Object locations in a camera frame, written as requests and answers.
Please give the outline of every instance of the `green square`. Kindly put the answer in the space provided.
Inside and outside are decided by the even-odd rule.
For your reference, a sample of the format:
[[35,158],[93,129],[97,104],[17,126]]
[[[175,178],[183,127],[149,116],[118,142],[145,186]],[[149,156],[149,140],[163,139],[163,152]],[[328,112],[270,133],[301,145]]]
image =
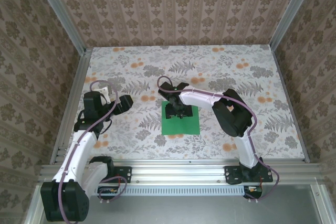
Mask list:
[[162,135],[177,135],[177,134],[189,134],[189,135],[199,135],[200,134],[200,117],[198,116],[198,107],[192,106],[193,116],[184,117],[182,119],[177,116],[173,116],[170,119],[166,119],[165,107],[169,102],[163,101],[161,104],[162,109],[162,120],[161,129]]

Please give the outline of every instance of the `gray floor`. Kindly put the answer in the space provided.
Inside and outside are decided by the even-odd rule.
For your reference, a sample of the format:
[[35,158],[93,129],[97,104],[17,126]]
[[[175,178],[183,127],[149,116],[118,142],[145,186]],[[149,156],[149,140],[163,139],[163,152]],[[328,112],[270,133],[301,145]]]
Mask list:
[[309,186],[279,186],[257,204],[233,196],[127,196],[109,204],[100,204],[95,197],[82,223],[319,224],[321,220]]

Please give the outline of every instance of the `patterned wallpaper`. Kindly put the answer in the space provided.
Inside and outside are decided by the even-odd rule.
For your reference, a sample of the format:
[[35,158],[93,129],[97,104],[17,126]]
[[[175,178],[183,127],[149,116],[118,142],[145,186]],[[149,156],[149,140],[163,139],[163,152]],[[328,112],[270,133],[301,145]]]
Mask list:
[[87,47],[268,44],[290,0],[62,0]]
[[47,0],[0,0],[0,223],[24,220],[78,59]]
[[313,162],[336,206],[336,0],[304,0],[276,50]]

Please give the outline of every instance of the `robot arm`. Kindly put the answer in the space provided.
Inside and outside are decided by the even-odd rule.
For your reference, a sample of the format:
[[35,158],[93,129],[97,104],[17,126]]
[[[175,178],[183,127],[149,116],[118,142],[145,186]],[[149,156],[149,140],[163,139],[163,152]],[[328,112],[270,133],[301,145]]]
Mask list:
[[[189,91],[169,92],[175,90]],[[272,176],[268,175],[270,170],[260,164],[248,138],[248,130],[252,125],[252,114],[244,106],[236,102],[209,95],[208,93],[184,82],[180,83],[177,87],[164,82],[159,89],[159,94],[170,102],[165,108],[167,119],[171,118],[171,116],[178,116],[180,118],[193,116],[191,105],[212,110],[222,130],[229,136],[234,137],[239,153],[239,166],[228,168],[229,176],[226,176],[226,181],[229,184],[260,181],[261,176],[264,182],[272,182]],[[224,93],[219,92],[215,94],[224,95],[245,104],[238,93],[232,89],[228,89]]]
[[[111,115],[126,112],[133,105],[130,95],[123,95],[119,97],[119,100],[120,102],[115,106]],[[62,184],[61,204],[69,221],[84,221],[89,210],[89,199],[95,193],[99,183],[104,178],[108,179],[115,175],[116,167],[113,166],[112,158],[106,156],[94,157],[84,173],[90,151],[104,127],[103,122],[87,132],[80,143],[78,140],[91,125],[106,115],[117,101],[109,100],[107,88],[85,93],[83,101],[84,110],[77,118],[73,129],[73,140],[65,160],[52,182],[44,182],[41,187],[41,198],[48,221],[63,221],[57,193],[68,161],[70,163]],[[71,155],[75,146],[77,146],[76,151]]]

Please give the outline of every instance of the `floral tablecloth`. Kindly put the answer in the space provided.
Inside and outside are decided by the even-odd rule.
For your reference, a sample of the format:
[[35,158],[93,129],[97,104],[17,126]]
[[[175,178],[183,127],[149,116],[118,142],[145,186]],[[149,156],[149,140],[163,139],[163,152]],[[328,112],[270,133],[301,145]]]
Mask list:
[[[92,81],[109,80],[119,95],[130,94],[134,105],[112,118],[112,126],[99,137],[92,156],[238,157],[234,139],[221,130],[212,111],[199,110],[200,135],[161,135],[163,99],[156,87],[161,75],[169,76],[176,85],[187,82],[210,91],[236,90],[258,117],[258,126],[252,133],[258,154],[265,158],[304,158],[268,45],[94,48],[82,96]],[[81,97],[77,114],[82,109]]]

